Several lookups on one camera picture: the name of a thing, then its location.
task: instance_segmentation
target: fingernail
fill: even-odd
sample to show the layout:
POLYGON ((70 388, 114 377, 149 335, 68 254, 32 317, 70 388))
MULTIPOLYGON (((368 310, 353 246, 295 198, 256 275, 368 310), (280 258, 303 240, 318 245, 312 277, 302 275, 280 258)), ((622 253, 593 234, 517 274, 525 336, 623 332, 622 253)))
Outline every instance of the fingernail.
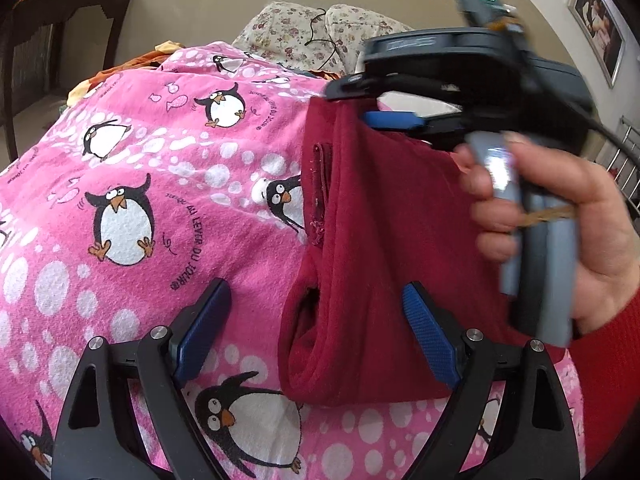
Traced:
POLYGON ((529 144, 529 139, 518 132, 506 132, 504 138, 507 142, 519 142, 521 144, 529 144))

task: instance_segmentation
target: pink blanket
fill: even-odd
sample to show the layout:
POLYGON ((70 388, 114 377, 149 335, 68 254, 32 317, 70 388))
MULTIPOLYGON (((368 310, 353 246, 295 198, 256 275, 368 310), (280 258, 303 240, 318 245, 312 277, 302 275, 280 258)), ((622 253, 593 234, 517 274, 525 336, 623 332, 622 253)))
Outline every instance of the pink blanket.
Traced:
MULTIPOLYGON (((306 243, 302 127, 323 87, 224 43, 187 48, 108 78, 0 175, 0 415, 43 471, 86 342, 139 338, 220 276, 232 313, 183 393, 232 478, 404 474, 446 399, 329 410, 278 391, 280 314, 306 243)), ((557 368, 583 450, 575 368, 568 355, 557 368)), ((166 466, 133 395, 149 456, 166 466)))

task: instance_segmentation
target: metal screw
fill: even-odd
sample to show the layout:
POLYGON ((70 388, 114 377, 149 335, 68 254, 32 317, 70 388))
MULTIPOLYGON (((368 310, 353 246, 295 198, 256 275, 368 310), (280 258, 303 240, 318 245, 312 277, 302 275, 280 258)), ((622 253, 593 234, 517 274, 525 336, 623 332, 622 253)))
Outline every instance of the metal screw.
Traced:
POLYGON ((542 352, 545 349, 544 343, 538 339, 532 339, 529 345, 534 352, 542 352))
POLYGON ((471 339, 471 341, 482 341, 482 339, 484 339, 484 334, 477 328, 470 328, 467 330, 466 336, 471 339))
POLYGON ((167 327, 159 325, 151 329, 151 339, 162 339, 169 332, 167 327))
POLYGON ((102 343, 104 343, 104 339, 97 335, 96 337, 89 339, 89 348, 91 350, 97 350, 102 346, 102 343))

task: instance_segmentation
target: blue gripper pad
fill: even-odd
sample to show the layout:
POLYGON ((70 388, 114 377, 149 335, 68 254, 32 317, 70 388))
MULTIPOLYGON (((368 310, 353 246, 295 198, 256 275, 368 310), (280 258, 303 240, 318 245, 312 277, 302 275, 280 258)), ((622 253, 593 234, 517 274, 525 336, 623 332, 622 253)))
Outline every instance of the blue gripper pad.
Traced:
POLYGON ((434 377, 454 390, 460 381, 456 351, 411 283, 402 289, 402 310, 434 377))
POLYGON ((220 280, 178 346, 174 380, 181 388, 199 375, 230 310, 231 289, 225 280, 220 280))

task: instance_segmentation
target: hand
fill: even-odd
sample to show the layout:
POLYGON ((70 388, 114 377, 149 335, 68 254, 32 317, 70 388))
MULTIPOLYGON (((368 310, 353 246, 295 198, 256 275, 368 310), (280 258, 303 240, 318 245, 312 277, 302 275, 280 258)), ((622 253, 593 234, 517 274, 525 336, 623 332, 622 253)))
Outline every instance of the hand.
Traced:
MULTIPOLYGON (((523 178, 565 198, 577 207, 580 261, 575 271, 573 316, 582 334, 613 319, 633 298, 640 283, 638 236, 615 181, 597 164, 560 150, 543 148, 520 134, 506 134, 508 149, 523 178)), ((478 248, 490 260, 504 262, 517 252, 511 233, 524 211, 493 198, 488 171, 476 164, 468 146, 454 155, 465 173, 462 186, 479 199, 472 218, 485 230, 478 248)))

